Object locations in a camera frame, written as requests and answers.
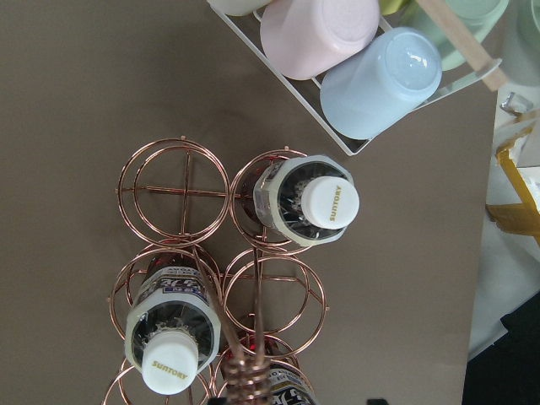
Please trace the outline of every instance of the bottle cap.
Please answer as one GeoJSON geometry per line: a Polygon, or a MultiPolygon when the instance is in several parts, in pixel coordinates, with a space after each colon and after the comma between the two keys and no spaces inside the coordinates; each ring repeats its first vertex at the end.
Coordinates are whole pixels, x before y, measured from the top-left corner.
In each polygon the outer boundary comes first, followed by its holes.
{"type": "Polygon", "coordinates": [[[197,376],[198,348],[182,331],[161,332],[144,348],[141,372],[144,383],[162,395],[188,388],[197,376]]]}
{"type": "Polygon", "coordinates": [[[305,218],[326,230],[346,227],[356,217],[359,195],[346,179],[324,175],[305,187],[301,198],[305,218]]]}

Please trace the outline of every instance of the water bottle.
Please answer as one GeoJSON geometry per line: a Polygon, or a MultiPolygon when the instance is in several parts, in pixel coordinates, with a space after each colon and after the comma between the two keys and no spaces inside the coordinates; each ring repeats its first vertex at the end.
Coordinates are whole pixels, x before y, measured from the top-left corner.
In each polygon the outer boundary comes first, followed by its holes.
{"type": "Polygon", "coordinates": [[[324,155],[278,160],[258,178],[259,221],[300,246],[339,239],[359,211],[353,177],[324,155]]]}
{"type": "MultiPolygon", "coordinates": [[[[246,337],[245,345],[252,351],[256,350],[253,336],[246,337]]],[[[269,337],[264,339],[266,355],[282,354],[275,341],[269,337]]],[[[270,363],[270,403],[318,405],[313,390],[294,366],[292,358],[285,358],[280,363],[270,363]]]]}
{"type": "Polygon", "coordinates": [[[126,358],[162,395],[188,388],[218,353],[221,325],[193,259],[154,257],[127,316],[126,358]]]}

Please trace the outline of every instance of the bottle label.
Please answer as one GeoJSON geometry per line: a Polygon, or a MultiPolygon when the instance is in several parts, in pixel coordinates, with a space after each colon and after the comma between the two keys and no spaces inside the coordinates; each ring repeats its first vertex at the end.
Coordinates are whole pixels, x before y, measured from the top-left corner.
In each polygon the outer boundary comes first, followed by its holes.
{"type": "Polygon", "coordinates": [[[157,271],[141,286],[141,294],[137,298],[137,305],[159,289],[161,289],[162,294],[183,293],[195,295],[208,304],[201,273],[191,267],[171,266],[157,271]]]}
{"type": "Polygon", "coordinates": [[[291,370],[270,369],[272,405],[317,405],[305,382],[291,370]]]}

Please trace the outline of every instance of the wooden handle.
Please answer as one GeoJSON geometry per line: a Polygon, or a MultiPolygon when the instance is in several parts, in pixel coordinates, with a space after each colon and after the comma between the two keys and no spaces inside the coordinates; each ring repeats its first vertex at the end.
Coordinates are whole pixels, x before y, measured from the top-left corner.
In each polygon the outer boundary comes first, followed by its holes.
{"type": "MultiPolygon", "coordinates": [[[[478,72],[493,63],[493,59],[478,43],[465,24],[454,14],[444,0],[417,0],[433,21],[443,30],[452,45],[465,57],[467,63],[478,72]]],[[[483,78],[483,82],[491,91],[497,90],[508,81],[505,73],[496,68],[483,78]]]]}

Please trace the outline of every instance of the circular wire ring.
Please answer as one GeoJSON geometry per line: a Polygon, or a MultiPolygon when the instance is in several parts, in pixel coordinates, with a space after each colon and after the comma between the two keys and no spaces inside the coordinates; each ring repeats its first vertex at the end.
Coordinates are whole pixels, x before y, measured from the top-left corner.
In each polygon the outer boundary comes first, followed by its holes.
{"type": "MultiPolygon", "coordinates": [[[[316,300],[318,300],[319,303],[321,304],[321,316],[319,318],[319,322],[318,322],[318,324],[316,326],[316,329],[311,334],[311,336],[303,344],[301,344],[298,348],[296,348],[296,349],[294,349],[294,350],[292,350],[292,351],[290,351],[288,353],[280,354],[280,355],[268,355],[267,356],[269,359],[284,359],[284,358],[290,357],[291,355],[295,355],[295,354],[298,354],[298,353],[302,352],[303,350],[308,348],[313,343],[313,341],[315,341],[315,339],[317,338],[317,336],[321,332],[322,324],[324,323],[324,320],[325,320],[325,317],[326,317],[326,314],[327,314],[327,298],[326,298],[326,295],[325,295],[325,292],[324,292],[324,288],[322,286],[322,281],[319,278],[319,276],[317,276],[316,273],[313,270],[311,270],[311,268],[309,266],[307,266],[305,263],[301,262],[298,258],[296,258],[294,256],[264,256],[264,257],[261,257],[259,260],[261,262],[265,262],[265,261],[268,261],[268,260],[285,260],[285,261],[296,263],[302,269],[303,272],[306,271],[313,277],[313,279],[315,280],[315,282],[317,284],[317,288],[321,292],[320,298],[317,298],[315,292],[313,292],[311,289],[309,289],[309,294],[311,296],[313,296],[316,300]]],[[[243,324],[241,324],[232,315],[232,313],[229,311],[229,308],[227,308],[227,299],[229,297],[230,290],[232,289],[232,286],[234,285],[236,280],[238,280],[238,278],[242,275],[242,273],[244,273],[249,267],[252,267],[252,266],[253,266],[253,262],[248,263],[241,270],[239,270],[237,273],[235,273],[235,275],[230,280],[230,282],[229,282],[229,284],[227,286],[227,289],[225,290],[225,294],[224,294],[224,298],[223,298],[225,313],[227,314],[228,318],[237,327],[239,327],[240,329],[242,329],[242,330],[244,330],[246,332],[253,332],[253,330],[246,327],[246,326],[244,326],[243,324]]],[[[299,316],[295,317],[294,323],[296,323],[299,318],[300,318],[299,316]]],[[[255,355],[255,352],[251,351],[250,349],[248,349],[248,348],[243,348],[243,349],[247,353],[249,353],[251,355],[255,355]]]]}
{"type": "Polygon", "coordinates": [[[257,249],[264,251],[266,253],[279,254],[279,255],[295,255],[303,251],[307,251],[310,248],[309,246],[301,246],[297,249],[281,251],[279,249],[280,247],[285,246],[289,243],[294,243],[294,242],[288,239],[281,240],[279,242],[268,242],[265,240],[257,239],[257,235],[253,235],[240,224],[240,221],[238,220],[238,215],[236,213],[236,204],[235,204],[237,189],[241,181],[243,180],[244,175],[248,173],[249,170],[254,165],[265,160],[269,160],[270,163],[272,163],[274,160],[287,160],[287,159],[291,159],[295,157],[305,157],[305,156],[306,154],[303,154],[295,150],[290,150],[288,148],[271,150],[264,154],[259,154],[256,158],[250,160],[236,174],[230,186],[230,190],[231,190],[230,204],[229,204],[230,216],[232,217],[233,223],[235,224],[235,227],[238,229],[242,237],[244,237],[244,239],[253,247],[256,247],[257,249]]]}
{"type": "MultiPolygon", "coordinates": [[[[224,280],[229,276],[230,274],[230,270],[232,269],[232,267],[236,264],[236,262],[241,259],[243,256],[247,255],[248,253],[252,253],[252,251],[244,251],[243,253],[241,253],[239,256],[237,256],[234,261],[231,262],[231,264],[227,267],[227,270],[225,271],[225,275],[224,275],[224,280]]],[[[253,267],[253,261],[251,262],[248,262],[244,267],[242,267],[239,272],[240,273],[244,273],[248,268],[250,267],[253,267]]],[[[310,298],[310,279],[309,279],[309,276],[307,274],[307,271],[304,269],[303,266],[300,266],[300,269],[302,270],[302,273],[304,274],[304,280],[305,282],[304,283],[301,283],[303,286],[304,286],[304,290],[305,290],[305,295],[304,295],[304,301],[302,302],[302,306],[300,307],[300,310],[298,311],[298,313],[289,321],[287,322],[284,326],[282,327],[279,327],[279,328],[275,328],[275,329],[272,329],[272,330],[268,330],[268,331],[264,331],[264,333],[266,334],[273,334],[273,333],[280,333],[280,332],[283,332],[287,329],[289,329],[291,326],[293,326],[299,319],[300,317],[304,314],[304,311],[305,311],[305,308],[307,307],[307,303],[308,303],[308,300],[310,298]]],[[[229,319],[239,328],[241,328],[242,330],[246,331],[246,332],[251,332],[251,333],[254,333],[255,330],[253,329],[250,329],[248,327],[246,327],[244,324],[242,324],[240,321],[238,321],[233,315],[232,313],[229,311],[229,309],[227,308],[227,300],[229,298],[229,293],[230,291],[232,290],[232,285],[235,283],[235,281],[237,280],[238,278],[232,278],[230,280],[230,282],[227,284],[227,287],[224,288],[224,308],[225,308],[225,312],[227,313],[227,316],[229,317],[229,319]]],[[[275,281],[279,281],[280,277],[272,277],[270,276],[269,278],[270,280],[275,280],[275,281]]]]}
{"type": "MultiPolygon", "coordinates": [[[[126,389],[125,389],[125,387],[123,385],[123,381],[122,381],[122,378],[124,378],[126,376],[126,374],[129,373],[130,371],[132,371],[133,369],[135,369],[135,366],[134,365],[128,365],[128,362],[127,362],[126,359],[124,359],[121,362],[121,366],[120,366],[120,369],[118,370],[118,373],[116,374],[115,378],[111,381],[111,383],[107,387],[107,390],[105,392],[105,396],[103,398],[103,401],[101,402],[101,405],[107,405],[107,403],[109,401],[109,396],[111,395],[112,389],[114,388],[115,385],[118,385],[118,388],[120,390],[120,395],[121,395],[121,398],[124,401],[124,403],[126,405],[132,405],[133,404],[133,402],[127,396],[126,389]]],[[[199,382],[201,383],[202,388],[204,389],[204,397],[201,399],[201,401],[198,403],[198,405],[204,405],[206,403],[206,401],[212,395],[212,392],[210,391],[209,384],[207,383],[206,379],[202,375],[197,374],[197,378],[198,378],[199,382]]],[[[165,397],[165,405],[167,405],[169,403],[169,398],[170,398],[170,396],[165,397]]]]}
{"type": "Polygon", "coordinates": [[[173,247],[182,248],[182,247],[187,247],[187,246],[190,246],[190,245],[197,244],[197,243],[201,242],[202,240],[207,239],[211,234],[213,234],[217,230],[217,228],[224,222],[224,220],[225,220],[225,218],[227,216],[227,213],[229,211],[230,199],[228,197],[224,198],[224,205],[221,208],[221,210],[220,210],[220,212],[218,214],[218,217],[209,226],[207,226],[205,229],[203,229],[201,231],[198,231],[197,233],[192,234],[192,235],[189,235],[189,234],[173,235],[173,234],[170,234],[170,233],[167,233],[167,232],[163,231],[162,229],[159,229],[157,226],[152,224],[152,222],[149,221],[148,218],[144,215],[142,209],[140,208],[140,206],[138,204],[138,195],[137,195],[137,193],[138,193],[138,184],[137,184],[138,177],[140,176],[141,172],[144,170],[144,168],[147,166],[147,164],[151,160],[157,158],[162,153],[165,153],[165,152],[167,152],[169,150],[172,150],[172,149],[184,149],[186,151],[194,151],[194,152],[204,156],[205,158],[207,158],[211,163],[213,163],[216,166],[219,174],[221,175],[221,178],[222,178],[223,183],[224,183],[224,195],[228,196],[230,194],[229,177],[227,176],[227,172],[226,172],[224,166],[222,165],[222,163],[219,161],[219,159],[209,149],[204,148],[200,144],[195,143],[193,141],[188,141],[188,140],[184,139],[183,137],[180,138],[180,139],[175,139],[175,138],[161,139],[159,141],[149,143],[149,144],[143,146],[142,148],[140,148],[138,151],[136,151],[135,154],[133,154],[133,156],[126,162],[126,164],[124,165],[124,167],[121,170],[121,174],[120,174],[120,177],[118,179],[118,185],[117,185],[117,188],[116,188],[116,194],[117,194],[118,207],[120,209],[121,216],[123,217],[124,222],[126,222],[126,225],[132,230],[132,232],[135,235],[137,235],[139,238],[141,238],[143,240],[146,240],[148,243],[151,243],[151,244],[154,244],[154,245],[157,245],[157,246],[162,246],[162,247],[173,246],[173,247]],[[153,152],[149,157],[147,157],[145,159],[143,164],[137,170],[137,174],[136,174],[134,182],[133,182],[133,190],[132,191],[133,191],[133,203],[135,204],[135,208],[136,208],[136,210],[137,210],[137,212],[139,214],[139,217],[144,222],[144,224],[146,226],[148,226],[153,232],[155,232],[155,233],[157,233],[157,234],[159,234],[161,236],[172,237],[172,238],[175,238],[176,240],[178,240],[178,243],[175,243],[173,245],[164,245],[159,240],[153,239],[150,236],[146,235],[144,232],[142,232],[132,222],[132,220],[130,219],[130,217],[129,217],[127,211],[126,211],[126,207],[125,207],[126,201],[125,201],[125,198],[123,196],[124,191],[126,190],[124,188],[124,182],[126,180],[127,171],[132,167],[134,161],[139,156],[141,156],[145,152],[149,151],[150,149],[158,147],[158,146],[166,145],[166,144],[174,144],[175,146],[163,147],[163,148],[153,152]]]}
{"type": "MultiPolygon", "coordinates": [[[[197,246],[197,249],[204,251],[200,246],[197,246]]],[[[175,247],[154,247],[154,248],[146,248],[143,251],[141,251],[138,255],[136,255],[126,266],[123,267],[123,269],[118,273],[116,276],[116,281],[114,282],[114,285],[112,287],[111,293],[109,294],[109,316],[112,321],[112,325],[115,327],[116,331],[120,335],[122,339],[126,339],[126,332],[124,331],[121,323],[118,321],[118,316],[116,315],[116,294],[122,289],[122,287],[127,286],[129,288],[129,280],[133,277],[136,273],[141,273],[141,271],[134,272],[134,266],[137,262],[140,260],[155,256],[160,253],[166,253],[166,252],[176,252],[180,253],[182,255],[186,255],[190,257],[193,260],[197,260],[195,255],[189,251],[178,249],[175,247]]],[[[216,303],[216,305],[221,305],[223,302],[223,296],[221,294],[221,288],[219,287],[219,279],[218,276],[214,273],[214,270],[203,260],[200,261],[201,268],[204,270],[204,272],[211,278],[213,282],[214,289],[216,290],[216,294],[218,295],[219,303],[216,303]]]]}
{"type": "MultiPolygon", "coordinates": [[[[272,335],[265,335],[265,339],[273,340],[274,342],[282,344],[288,351],[292,351],[293,348],[291,348],[283,339],[280,339],[279,337],[272,336],[272,335]]],[[[242,345],[245,344],[247,337],[244,336],[240,339],[240,343],[242,345]]],[[[227,347],[219,356],[218,362],[213,366],[213,370],[211,371],[211,377],[210,377],[210,391],[215,395],[216,397],[221,397],[225,387],[227,386],[227,379],[224,378],[223,385],[218,390],[218,373],[221,371],[221,365],[224,362],[225,358],[228,357],[230,353],[230,348],[227,347]]],[[[289,359],[293,366],[297,369],[300,368],[300,363],[298,361],[298,358],[295,355],[289,356],[287,359],[289,359]]]]}

